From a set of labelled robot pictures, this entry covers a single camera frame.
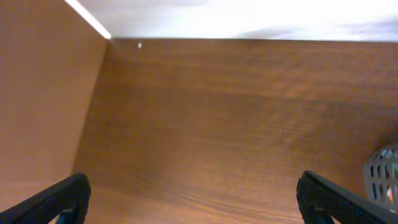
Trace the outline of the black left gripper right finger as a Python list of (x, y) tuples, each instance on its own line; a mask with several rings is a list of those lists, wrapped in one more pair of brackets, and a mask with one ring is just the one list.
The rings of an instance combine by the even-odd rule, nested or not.
[(296, 188), (298, 208), (305, 224), (390, 224), (397, 214), (361, 198), (328, 179), (306, 170)]

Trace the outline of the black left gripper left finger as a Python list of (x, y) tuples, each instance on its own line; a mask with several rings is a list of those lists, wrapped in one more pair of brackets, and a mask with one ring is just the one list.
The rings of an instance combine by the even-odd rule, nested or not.
[(84, 224), (91, 196), (85, 174), (73, 174), (1, 212), (1, 223)]

